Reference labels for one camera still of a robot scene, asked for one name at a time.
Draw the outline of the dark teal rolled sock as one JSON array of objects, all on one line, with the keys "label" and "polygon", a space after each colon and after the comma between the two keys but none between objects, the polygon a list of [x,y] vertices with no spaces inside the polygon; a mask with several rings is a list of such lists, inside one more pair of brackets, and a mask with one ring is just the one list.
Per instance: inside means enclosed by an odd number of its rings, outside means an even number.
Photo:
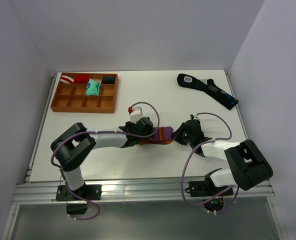
[{"label": "dark teal rolled sock", "polygon": [[101,83],[106,85],[114,85],[116,77],[114,75],[104,75]]}]

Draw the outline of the maroon purple striped sock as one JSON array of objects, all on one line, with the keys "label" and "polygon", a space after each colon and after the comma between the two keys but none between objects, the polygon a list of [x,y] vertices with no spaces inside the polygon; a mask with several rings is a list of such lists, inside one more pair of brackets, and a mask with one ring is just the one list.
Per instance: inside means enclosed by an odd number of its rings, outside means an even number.
[{"label": "maroon purple striped sock", "polygon": [[168,145],[174,140],[172,138],[173,132],[171,126],[159,127],[153,136],[144,138],[139,142],[139,145]]}]

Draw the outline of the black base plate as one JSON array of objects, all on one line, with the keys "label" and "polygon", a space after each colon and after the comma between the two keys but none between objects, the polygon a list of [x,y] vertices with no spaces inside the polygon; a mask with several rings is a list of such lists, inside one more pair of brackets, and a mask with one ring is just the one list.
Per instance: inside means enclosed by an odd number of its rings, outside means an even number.
[{"label": "black base plate", "polygon": [[[84,184],[81,188],[74,191],[74,193],[83,199],[98,201],[101,199],[102,186],[100,184]],[[72,195],[65,185],[59,185],[55,200],[57,202],[79,201],[80,199]]]},{"label": "black base plate", "polygon": [[195,197],[212,197],[221,191],[224,191],[228,186],[216,187],[213,183],[206,180],[190,181],[185,192]]}]

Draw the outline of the aluminium frame rail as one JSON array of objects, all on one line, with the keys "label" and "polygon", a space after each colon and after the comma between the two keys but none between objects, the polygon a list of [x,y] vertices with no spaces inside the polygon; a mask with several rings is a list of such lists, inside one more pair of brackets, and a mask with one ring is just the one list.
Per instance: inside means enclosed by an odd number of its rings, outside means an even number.
[{"label": "aluminium frame rail", "polygon": [[[103,203],[182,200],[180,178],[87,181],[101,185]],[[26,182],[16,186],[13,205],[56,204],[57,182]]]}]

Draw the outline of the brown wooden divider tray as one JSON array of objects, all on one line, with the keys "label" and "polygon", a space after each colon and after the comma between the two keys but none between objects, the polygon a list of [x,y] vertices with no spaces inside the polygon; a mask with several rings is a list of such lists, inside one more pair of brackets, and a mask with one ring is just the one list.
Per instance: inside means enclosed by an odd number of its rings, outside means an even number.
[{"label": "brown wooden divider tray", "polygon": [[53,112],[112,114],[118,84],[116,73],[59,73],[50,107]]}]

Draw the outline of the red white striped rolled sock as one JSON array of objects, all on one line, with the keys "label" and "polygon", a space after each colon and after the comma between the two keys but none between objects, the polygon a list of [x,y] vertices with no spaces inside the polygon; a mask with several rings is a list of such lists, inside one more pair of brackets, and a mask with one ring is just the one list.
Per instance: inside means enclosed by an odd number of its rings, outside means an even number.
[{"label": "red white striped rolled sock", "polygon": [[67,75],[62,75],[60,77],[60,80],[59,80],[61,83],[64,83],[64,84],[73,84],[74,83],[74,79],[67,76]]}]

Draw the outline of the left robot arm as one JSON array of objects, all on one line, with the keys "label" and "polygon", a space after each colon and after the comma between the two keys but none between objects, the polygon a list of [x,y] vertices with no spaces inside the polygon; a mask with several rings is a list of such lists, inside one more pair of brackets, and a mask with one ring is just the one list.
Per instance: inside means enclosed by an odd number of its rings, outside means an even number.
[{"label": "left robot arm", "polygon": [[92,150],[133,147],[151,137],[155,131],[149,117],[142,117],[135,123],[128,121],[112,130],[88,131],[78,122],[52,142],[50,162],[60,170],[68,187],[67,194],[79,200],[86,193],[81,164]]}]

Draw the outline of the black blue sock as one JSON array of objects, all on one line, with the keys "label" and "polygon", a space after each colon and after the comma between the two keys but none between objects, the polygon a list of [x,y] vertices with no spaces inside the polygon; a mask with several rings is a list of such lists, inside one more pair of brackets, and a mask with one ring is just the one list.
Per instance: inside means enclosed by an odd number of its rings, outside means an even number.
[{"label": "black blue sock", "polygon": [[180,73],[177,76],[177,83],[180,87],[204,92],[228,110],[239,103],[235,97],[219,88],[211,78],[197,79],[194,76]]}]

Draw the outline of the mint green rolled sock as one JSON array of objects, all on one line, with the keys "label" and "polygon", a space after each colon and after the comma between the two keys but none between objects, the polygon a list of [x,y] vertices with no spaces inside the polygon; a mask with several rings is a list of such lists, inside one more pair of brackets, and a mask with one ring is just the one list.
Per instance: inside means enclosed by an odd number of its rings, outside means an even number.
[{"label": "mint green rolled sock", "polygon": [[101,84],[96,79],[90,78],[86,86],[85,95],[98,96],[100,93],[100,88]]}]

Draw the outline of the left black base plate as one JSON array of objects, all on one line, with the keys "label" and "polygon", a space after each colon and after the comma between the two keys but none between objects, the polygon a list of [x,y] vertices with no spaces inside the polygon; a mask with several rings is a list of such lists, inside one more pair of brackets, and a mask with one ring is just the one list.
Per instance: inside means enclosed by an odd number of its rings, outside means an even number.
[{"label": "left black base plate", "polygon": [[[98,201],[101,199],[102,186],[100,184],[84,184],[81,188],[74,191],[74,193],[83,199]],[[80,199],[72,195],[65,185],[59,185],[55,200],[57,202],[79,201]]]}]

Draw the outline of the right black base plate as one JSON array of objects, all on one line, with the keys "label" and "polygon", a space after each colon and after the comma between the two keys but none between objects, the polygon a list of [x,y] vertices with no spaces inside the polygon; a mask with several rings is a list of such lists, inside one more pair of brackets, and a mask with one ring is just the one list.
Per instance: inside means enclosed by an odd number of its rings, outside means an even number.
[{"label": "right black base plate", "polygon": [[221,191],[224,191],[228,186],[216,187],[213,183],[206,180],[190,181],[185,192],[195,197],[212,197]]}]

